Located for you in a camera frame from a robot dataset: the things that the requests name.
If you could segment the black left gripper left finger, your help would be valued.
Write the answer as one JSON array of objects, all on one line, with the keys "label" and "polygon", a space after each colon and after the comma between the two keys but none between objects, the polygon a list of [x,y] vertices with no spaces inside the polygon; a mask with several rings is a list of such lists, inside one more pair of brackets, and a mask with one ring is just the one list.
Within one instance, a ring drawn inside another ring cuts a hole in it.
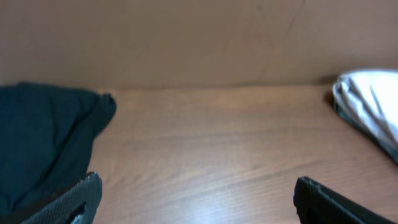
[{"label": "black left gripper left finger", "polygon": [[92,224],[102,198],[102,180],[89,172],[27,210],[22,224]]}]

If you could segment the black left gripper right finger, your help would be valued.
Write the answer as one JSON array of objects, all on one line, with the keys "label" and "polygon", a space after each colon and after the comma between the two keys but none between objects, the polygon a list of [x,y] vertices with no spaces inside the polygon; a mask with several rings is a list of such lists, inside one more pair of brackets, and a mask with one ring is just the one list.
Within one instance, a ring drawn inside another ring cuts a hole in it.
[{"label": "black left gripper right finger", "polygon": [[293,201],[301,224],[394,224],[306,176],[297,179]]}]

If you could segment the beige shorts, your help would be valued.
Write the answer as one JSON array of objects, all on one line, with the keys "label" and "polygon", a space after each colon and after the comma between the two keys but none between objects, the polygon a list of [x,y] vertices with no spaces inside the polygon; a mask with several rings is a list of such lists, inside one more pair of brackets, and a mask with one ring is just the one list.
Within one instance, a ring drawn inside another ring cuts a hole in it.
[{"label": "beige shorts", "polygon": [[397,70],[367,68],[340,74],[334,109],[397,162]]}]

